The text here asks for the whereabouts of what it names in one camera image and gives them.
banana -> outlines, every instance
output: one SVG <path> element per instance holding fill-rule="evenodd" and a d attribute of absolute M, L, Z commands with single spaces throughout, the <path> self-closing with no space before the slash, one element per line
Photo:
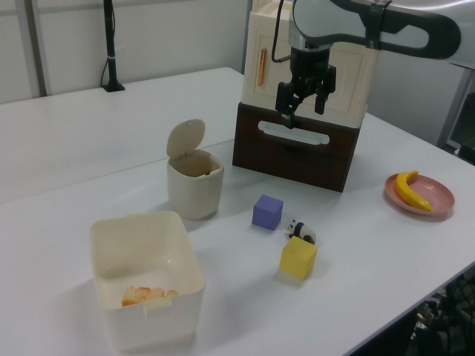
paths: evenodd
<path fill-rule="evenodd" d="M 411 187 L 407 184 L 407 181 L 410 178 L 416 176 L 417 174 L 419 174 L 418 171 L 401 172 L 400 174 L 398 174 L 396 177 L 396 184 L 394 185 L 396 193 L 408 205 L 414 208 L 432 211 L 432 206 L 430 206 L 430 203 L 426 199 L 418 195 L 415 191 L 413 191 Z"/>

pink plate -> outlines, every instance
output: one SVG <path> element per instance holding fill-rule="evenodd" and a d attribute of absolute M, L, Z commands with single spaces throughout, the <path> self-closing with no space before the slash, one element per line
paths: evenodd
<path fill-rule="evenodd" d="M 445 185 L 429 177 L 417 175 L 411 179 L 409 185 L 418 195 L 427 199 L 430 205 L 432 205 L 433 210 L 427 211 L 414 208 L 406 204 L 396 193 L 394 188 L 396 177 L 397 174 L 394 174 L 386 179 L 386 193 L 395 204 L 404 210 L 421 215 L 443 215 L 448 213 L 452 209 L 453 204 L 455 204 L 452 192 Z"/>

yellow block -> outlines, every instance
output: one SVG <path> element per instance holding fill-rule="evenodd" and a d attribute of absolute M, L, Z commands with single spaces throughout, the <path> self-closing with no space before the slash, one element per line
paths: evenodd
<path fill-rule="evenodd" d="M 317 250 L 317 246 L 294 236 L 284 248 L 282 248 L 279 268 L 282 271 L 304 280 L 310 271 L 312 271 Z"/>

blue block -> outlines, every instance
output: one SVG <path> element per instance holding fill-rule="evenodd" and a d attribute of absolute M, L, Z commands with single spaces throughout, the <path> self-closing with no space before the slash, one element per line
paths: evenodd
<path fill-rule="evenodd" d="M 262 195 L 258 202 L 254 204 L 252 224 L 275 230 L 281 221 L 283 206 L 284 202 L 282 200 Z"/>

toy panda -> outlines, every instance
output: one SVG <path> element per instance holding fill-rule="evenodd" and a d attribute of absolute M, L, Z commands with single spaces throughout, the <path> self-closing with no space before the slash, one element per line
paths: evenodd
<path fill-rule="evenodd" d="M 302 240 L 313 245 L 315 245 L 315 241 L 317 240 L 315 232 L 313 232 L 313 230 L 307 225 L 304 225 L 303 222 L 295 222 L 295 220 L 292 220 L 290 225 L 287 226 L 287 231 L 290 233 L 289 237 L 300 237 Z"/>

